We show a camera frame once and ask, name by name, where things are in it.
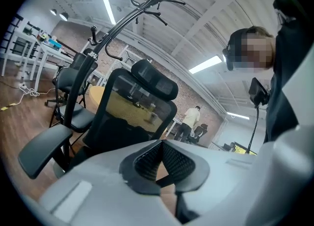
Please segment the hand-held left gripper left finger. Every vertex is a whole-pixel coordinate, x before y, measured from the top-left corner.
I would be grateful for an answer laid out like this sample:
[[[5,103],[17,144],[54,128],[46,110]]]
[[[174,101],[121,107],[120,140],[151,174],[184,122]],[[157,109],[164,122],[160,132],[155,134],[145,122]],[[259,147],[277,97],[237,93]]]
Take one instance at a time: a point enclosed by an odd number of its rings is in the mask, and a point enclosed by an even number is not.
[[[70,226],[177,226],[160,197],[136,193],[119,173],[124,158],[152,143],[85,160],[53,183],[39,204],[59,223]]]

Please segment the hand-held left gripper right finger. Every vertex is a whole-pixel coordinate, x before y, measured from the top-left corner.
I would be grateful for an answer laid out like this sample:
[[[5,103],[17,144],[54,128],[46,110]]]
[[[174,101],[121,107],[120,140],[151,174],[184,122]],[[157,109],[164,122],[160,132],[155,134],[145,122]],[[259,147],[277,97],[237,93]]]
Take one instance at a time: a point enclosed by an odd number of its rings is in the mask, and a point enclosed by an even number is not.
[[[246,226],[249,197],[243,186],[254,157],[163,141],[163,164],[175,185],[176,215],[165,226]]]

